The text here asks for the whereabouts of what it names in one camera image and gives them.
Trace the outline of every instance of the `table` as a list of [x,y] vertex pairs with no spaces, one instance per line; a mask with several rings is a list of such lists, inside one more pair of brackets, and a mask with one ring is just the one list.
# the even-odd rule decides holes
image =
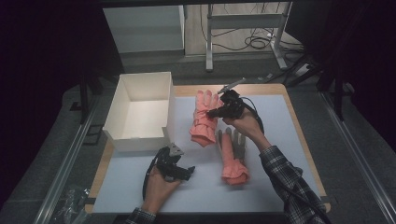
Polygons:
[[[176,96],[194,96],[198,90],[211,90],[216,92],[222,88],[221,85],[195,85],[195,86],[175,86],[175,95]],[[326,197],[326,192],[323,188],[323,185],[320,181],[320,177],[318,175],[318,171],[316,169],[315,163],[312,159],[311,153],[309,151],[308,145],[304,139],[303,132],[301,130],[300,124],[297,120],[297,117],[294,113],[293,107],[291,105],[290,98],[286,92],[285,87],[282,84],[242,84],[238,85],[234,88],[237,92],[242,95],[282,95],[287,108],[289,110],[292,122],[294,124],[294,128],[297,132],[298,138],[301,142],[302,148],[304,150],[304,155],[308,161],[308,165],[312,172],[312,175],[315,179],[315,182],[318,187],[318,192],[320,197]],[[89,198],[91,201],[95,199],[98,194],[99,190],[103,184],[103,181],[106,176],[106,170],[110,163],[111,156],[113,154],[114,147],[110,142],[107,142],[102,159],[98,166],[95,179],[93,180],[91,192]],[[331,207],[329,203],[325,203],[326,210],[330,211]],[[88,213],[92,212],[93,204],[86,204],[85,207]]]

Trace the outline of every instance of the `pink glove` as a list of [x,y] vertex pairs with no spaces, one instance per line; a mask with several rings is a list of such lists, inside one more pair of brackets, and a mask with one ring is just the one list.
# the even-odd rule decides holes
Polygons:
[[229,185],[245,184],[249,180],[248,168],[239,159],[233,158],[233,145],[231,136],[219,130],[219,144],[223,160],[221,178]]
[[216,143],[215,130],[218,125],[218,118],[210,119],[206,112],[220,107],[223,102],[219,96],[211,91],[198,91],[195,97],[194,122],[190,128],[191,141],[198,143],[202,147]]

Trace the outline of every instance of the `plaid shirt sleeve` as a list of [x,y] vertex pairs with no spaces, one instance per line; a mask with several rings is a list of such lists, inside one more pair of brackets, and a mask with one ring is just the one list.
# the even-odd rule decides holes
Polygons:
[[136,207],[132,214],[125,220],[125,224],[151,224],[155,215]]
[[270,177],[277,195],[279,195],[285,203],[284,213],[289,222],[299,224],[324,223],[324,220],[322,220],[308,205],[302,203],[299,199],[278,185],[278,181],[280,181],[284,186],[292,189],[295,193],[299,194],[307,201],[311,202],[317,209],[325,213],[326,209],[323,203],[302,178],[303,170],[294,167],[277,146],[265,149],[260,154],[260,157],[265,173]]

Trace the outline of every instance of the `open cardboard box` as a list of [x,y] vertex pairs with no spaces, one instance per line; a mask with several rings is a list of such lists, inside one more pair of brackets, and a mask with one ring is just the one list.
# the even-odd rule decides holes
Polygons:
[[119,151],[148,151],[175,139],[170,72],[120,75],[103,128]]

